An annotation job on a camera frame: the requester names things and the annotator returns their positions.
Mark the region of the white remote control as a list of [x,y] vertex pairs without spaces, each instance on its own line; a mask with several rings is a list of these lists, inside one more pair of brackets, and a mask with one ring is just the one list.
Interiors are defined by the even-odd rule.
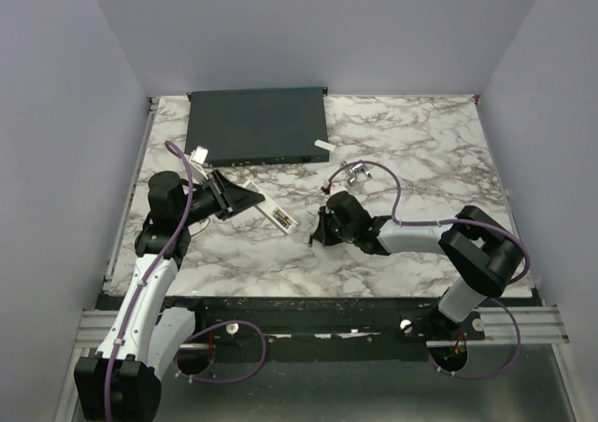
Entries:
[[[286,235],[291,234],[294,229],[297,227],[297,221],[288,213],[286,212],[282,207],[280,207],[265,191],[263,191],[257,184],[255,184],[253,181],[251,180],[247,180],[244,184],[243,187],[249,190],[254,190],[257,192],[260,192],[264,197],[265,197],[265,201],[262,202],[261,204],[256,205],[255,207],[257,208],[257,210],[265,217],[267,218],[275,227],[277,227],[281,232],[283,232]],[[274,217],[274,213],[275,212],[280,212],[282,215],[284,215],[289,222],[289,226],[288,227],[284,227],[282,226]]]

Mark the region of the white battery cover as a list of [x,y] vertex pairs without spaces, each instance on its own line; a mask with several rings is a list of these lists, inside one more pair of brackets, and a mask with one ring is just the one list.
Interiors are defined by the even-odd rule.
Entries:
[[331,144],[329,142],[325,142],[323,140],[319,140],[319,139],[314,142],[314,145],[318,148],[325,149],[329,152],[334,152],[335,148],[336,148],[336,145]]

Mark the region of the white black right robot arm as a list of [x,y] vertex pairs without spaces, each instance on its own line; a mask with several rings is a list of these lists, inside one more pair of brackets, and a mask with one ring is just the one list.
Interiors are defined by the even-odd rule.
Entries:
[[502,296],[519,267],[528,266],[523,243],[480,208],[468,205],[455,218],[400,221],[371,216],[346,191],[332,195],[318,211],[311,243],[353,245],[368,255],[443,254],[459,274],[434,306],[428,321],[443,340],[463,329],[464,321],[490,298]]

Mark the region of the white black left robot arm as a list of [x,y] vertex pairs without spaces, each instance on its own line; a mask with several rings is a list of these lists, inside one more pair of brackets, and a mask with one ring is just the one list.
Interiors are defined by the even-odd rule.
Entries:
[[162,395],[162,378],[184,341],[206,335],[206,318],[193,310],[163,308],[165,294],[187,253],[190,225],[210,217],[226,220],[264,202],[215,170],[199,185],[173,171],[149,180],[149,213],[135,239],[130,286],[107,336],[74,371],[82,413],[88,421],[151,421]]

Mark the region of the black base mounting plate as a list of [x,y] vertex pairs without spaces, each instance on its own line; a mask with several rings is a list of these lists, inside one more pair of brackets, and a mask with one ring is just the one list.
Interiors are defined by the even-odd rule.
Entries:
[[245,320],[262,330],[262,336],[247,327],[235,335],[217,329],[203,336],[213,342],[217,362],[253,362],[263,344],[267,360],[276,362],[425,361],[430,346],[490,340],[480,311],[454,331],[432,327],[432,298],[168,297],[163,306],[194,311],[197,330],[226,320]]

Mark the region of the dark network switch box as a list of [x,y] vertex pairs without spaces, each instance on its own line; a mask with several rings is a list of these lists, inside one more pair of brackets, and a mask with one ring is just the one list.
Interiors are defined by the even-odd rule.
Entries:
[[328,162],[323,87],[195,91],[184,151],[214,167]]

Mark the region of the aluminium table edge rail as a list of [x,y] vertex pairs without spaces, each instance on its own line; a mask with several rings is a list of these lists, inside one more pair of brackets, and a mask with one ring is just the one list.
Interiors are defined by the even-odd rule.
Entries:
[[107,267],[105,269],[105,272],[104,272],[104,275],[102,278],[102,285],[100,288],[101,293],[108,292],[109,288],[110,288],[110,284],[112,282],[115,265],[117,263],[119,252],[120,252],[122,238],[125,234],[125,228],[126,228],[128,215],[129,215],[132,201],[133,201],[134,195],[135,195],[136,181],[138,180],[139,172],[140,172],[142,162],[143,162],[143,159],[145,156],[145,152],[147,149],[147,144],[150,139],[150,133],[151,133],[151,130],[153,127],[153,123],[155,121],[155,116],[157,114],[159,102],[160,102],[159,96],[153,96],[153,97],[149,98],[149,108],[148,108],[146,123],[143,128],[140,145],[136,151],[136,155],[134,158],[133,171],[130,176],[128,188],[126,190],[125,200],[124,200],[124,204],[123,204],[123,208],[122,208],[122,212],[121,212],[121,218],[119,220],[119,225],[118,225],[117,232],[116,232],[116,238],[112,245],[112,248],[110,251],[110,257],[107,261]]

